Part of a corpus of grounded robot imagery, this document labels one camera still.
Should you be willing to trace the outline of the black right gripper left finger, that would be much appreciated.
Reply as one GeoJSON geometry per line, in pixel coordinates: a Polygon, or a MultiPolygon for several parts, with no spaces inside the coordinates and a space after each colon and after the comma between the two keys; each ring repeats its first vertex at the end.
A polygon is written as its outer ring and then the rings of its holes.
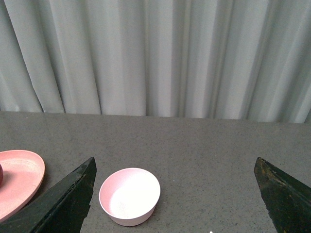
{"type": "Polygon", "coordinates": [[[96,177],[93,157],[0,224],[2,233],[78,233],[90,209],[96,177]]]}

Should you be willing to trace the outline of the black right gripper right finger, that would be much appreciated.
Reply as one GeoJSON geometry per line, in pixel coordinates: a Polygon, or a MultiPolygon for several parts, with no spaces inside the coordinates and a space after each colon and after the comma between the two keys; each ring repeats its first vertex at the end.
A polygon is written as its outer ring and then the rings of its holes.
{"type": "Polygon", "coordinates": [[[276,231],[309,233],[311,188],[260,157],[254,174],[276,231]]]}

